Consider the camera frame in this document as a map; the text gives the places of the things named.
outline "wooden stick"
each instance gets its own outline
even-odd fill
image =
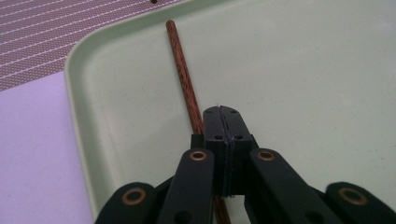
[[[186,102],[186,107],[189,112],[192,132],[195,134],[203,134],[204,124],[202,123],[201,113],[195,99],[194,89],[192,87],[189,70],[187,69],[187,64],[184,59],[183,49],[181,48],[180,40],[178,39],[175,22],[168,21],[166,23],[166,29],[168,31],[169,41],[172,47],[181,89],[183,90],[184,101]],[[224,200],[217,195],[215,196],[214,202],[216,221],[219,224],[231,224]]]

